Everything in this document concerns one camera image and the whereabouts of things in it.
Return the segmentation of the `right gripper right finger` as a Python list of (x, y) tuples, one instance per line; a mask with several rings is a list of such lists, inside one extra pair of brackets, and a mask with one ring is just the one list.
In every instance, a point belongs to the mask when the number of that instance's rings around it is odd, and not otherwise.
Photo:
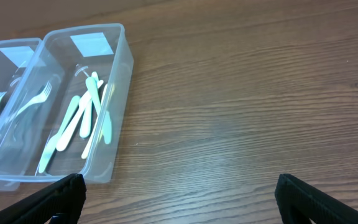
[(284, 224), (358, 224), (358, 211), (291, 174), (279, 175), (275, 199)]

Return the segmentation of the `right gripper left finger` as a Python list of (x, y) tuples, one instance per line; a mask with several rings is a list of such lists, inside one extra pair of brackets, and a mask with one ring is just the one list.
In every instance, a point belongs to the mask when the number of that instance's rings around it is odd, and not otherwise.
[(0, 224), (77, 224), (86, 200), (81, 174), (70, 174), (0, 211)]

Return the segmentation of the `pale blue plastic knife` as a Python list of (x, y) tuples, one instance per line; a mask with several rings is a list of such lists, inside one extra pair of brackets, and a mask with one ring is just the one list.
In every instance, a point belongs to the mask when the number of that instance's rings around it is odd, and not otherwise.
[(39, 161), (39, 167), (38, 172), (43, 173), (45, 172), (48, 163), (52, 157), (52, 154), (56, 148), (57, 142), (60, 139), (61, 135), (63, 134), (64, 130), (68, 126), (68, 123), (70, 122), (72, 116), (74, 115), (75, 111), (77, 110), (77, 107), (79, 105), (80, 96), (75, 95), (68, 105), (68, 108), (66, 110), (66, 113), (63, 117), (62, 123), (55, 135), (53, 135), (47, 142), (44, 151), (41, 155), (40, 161)]

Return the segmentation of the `cream yellow plastic knife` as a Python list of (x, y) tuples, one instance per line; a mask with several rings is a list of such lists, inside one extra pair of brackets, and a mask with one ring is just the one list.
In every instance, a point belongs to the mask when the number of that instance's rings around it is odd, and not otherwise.
[[(105, 85), (104, 88), (103, 88), (103, 93), (102, 93), (102, 97), (101, 97), (101, 104), (104, 103), (105, 94), (106, 94), (106, 89), (107, 89), (107, 86)], [(84, 148), (84, 150), (83, 150), (83, 152), (82, 152), (82, 154), (81, 154), (81, 158), (82, 158), (82, 159), (86, 159), (86, 158), (88, 157), (88, 154), (89, 154), (89, 151), (90, 151), (90, 148), (91, 148), (91, 143), (92, 143), (92, 141), (93, 141), (94, 134), (95, 134), (95, 132), (96, 132), (96, 125), (97, 125), (97, 123), (98, 123), (98, 119), (99, 119), (99, 118), (96, 118), (95, 124), (94, 124), (94, 126), (93, 126), (92, 133), (91, 133), (91, 135), (90, 135), (90, 137), (89, 137), (89, 140), (88, 140), (88, 142), (87, 142), (87, 144), (86, 144), (86, 146), (85, 146), (85, 148)]]

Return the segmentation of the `white plastic knife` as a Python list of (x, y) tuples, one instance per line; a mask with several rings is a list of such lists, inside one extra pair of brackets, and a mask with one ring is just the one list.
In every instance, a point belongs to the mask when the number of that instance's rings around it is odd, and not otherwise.
[(83, 113), (80, 127), (80, 137), (83, 139), (87, 138), (91, 133), (92, 104), (92, 101), (89, 100)]
[(72, 117), (71, 121), (68, 123), (68, 126), (66, 127), (66, 129), (64, 130), (63, 134), (61, 135), (60, 139), (56, 144), (57, 151), (64, 151), (67, 148), (70, 139), (74, 135), (76, 126), (79, 123), (79, 120), (90, 99), (91, 99), (91, 94), (89, 91), (86, 91), (84, 95), (80, 98), (76, 113)]

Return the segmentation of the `white plastic fork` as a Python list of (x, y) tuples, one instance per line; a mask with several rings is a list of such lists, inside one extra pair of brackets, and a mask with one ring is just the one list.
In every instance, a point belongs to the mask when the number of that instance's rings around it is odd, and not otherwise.
[(43, 85), (42, 88), (40, 89), (40, 93), (36, 94), (24, 106), (20, 107), (14, 114), (10, 115), (6, 121), (7, 122), (13, 121), (30, 106), (45, 102), (48, 99), (51, 91), (52, 91), (51, 81), (47, 81), (46, 84)]

